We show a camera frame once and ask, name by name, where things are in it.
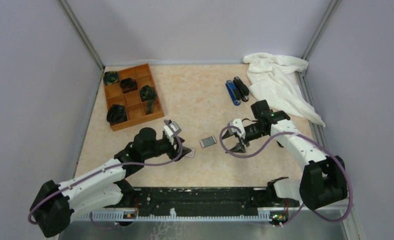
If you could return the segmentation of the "red white staple box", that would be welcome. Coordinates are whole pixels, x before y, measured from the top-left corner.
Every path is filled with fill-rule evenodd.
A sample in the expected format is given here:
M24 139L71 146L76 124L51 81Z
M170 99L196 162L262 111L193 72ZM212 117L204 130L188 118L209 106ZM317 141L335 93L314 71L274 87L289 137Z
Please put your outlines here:
M188 158L194 158L194 155L195 155L195 150L193 148L191 148L190 151L185 154L185 156Z

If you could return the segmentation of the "black stapler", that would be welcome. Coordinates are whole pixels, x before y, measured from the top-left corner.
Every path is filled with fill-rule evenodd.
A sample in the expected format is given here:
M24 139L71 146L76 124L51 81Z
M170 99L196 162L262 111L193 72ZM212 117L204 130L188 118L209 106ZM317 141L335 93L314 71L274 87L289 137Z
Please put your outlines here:
M240 92L241 100L243 102L248 102L250 92L249 92L247 85L244 84L243 81L241 80L241 78L238 76L234 77L233 83Z

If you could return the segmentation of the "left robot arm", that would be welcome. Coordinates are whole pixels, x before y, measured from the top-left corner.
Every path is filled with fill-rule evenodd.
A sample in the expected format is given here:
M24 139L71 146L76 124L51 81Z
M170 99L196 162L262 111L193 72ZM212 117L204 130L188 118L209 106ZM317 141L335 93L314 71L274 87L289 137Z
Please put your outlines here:
M127 177L150 167L148 159L166 155L169 160L158 163L160 167L191 152L178 136L180 131L174 123L167 123L161 139L157 139L153 128L142 128L132 142L100 167L61 183L44 183L30 207L29 223L38 225L44 236L51 238L84 214L117 204L130 206L135 194Z

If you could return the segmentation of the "orange wooden divided tray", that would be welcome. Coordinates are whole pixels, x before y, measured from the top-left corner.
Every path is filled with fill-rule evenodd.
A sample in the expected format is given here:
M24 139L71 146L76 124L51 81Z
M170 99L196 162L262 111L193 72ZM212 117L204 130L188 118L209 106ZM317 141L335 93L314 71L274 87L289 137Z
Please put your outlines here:
M120 81L125 78L135 79L138 89L128 93L122 93L120 81L113 85L104 85L107 110L114 104L123 105L126 107L128 117L128 120L125 122L116 125L110 124L113 131L122 130L164 117L163 109L159 103L159 95L148 64L134 66L117 72L119 73ZM141 101L140 89L145 85L155 88L157 98L154 101Z

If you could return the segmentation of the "blue stapler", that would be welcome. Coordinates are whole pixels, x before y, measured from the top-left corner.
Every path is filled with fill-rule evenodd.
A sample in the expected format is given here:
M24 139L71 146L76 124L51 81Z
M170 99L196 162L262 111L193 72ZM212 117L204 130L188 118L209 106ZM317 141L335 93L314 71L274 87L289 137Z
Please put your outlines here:
M235 106L239 106L241 104L241 93L232 80L227 80L225 83L226 89L231 97L232 103Z

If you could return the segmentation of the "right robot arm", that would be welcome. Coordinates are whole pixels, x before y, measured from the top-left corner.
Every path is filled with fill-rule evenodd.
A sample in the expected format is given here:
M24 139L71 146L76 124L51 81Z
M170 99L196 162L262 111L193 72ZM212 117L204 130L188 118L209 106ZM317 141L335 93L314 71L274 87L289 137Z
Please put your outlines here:
M272 206L281 205L285 199L301 201L310 210L344 200L349 197L343 160L338 156L330 156L321 147L302 135L294 125L290 116L284 111L273 111L266 100L251 105L255 118L250 125L236 118L221 130L221 139L236 137L237 144L226 149L226 153L241 159L252 158L261 150L246 155L250 142L268 136L268 141L276 141L278 145L296 160L302 169L300 180L280 177L267 185L266 199Z

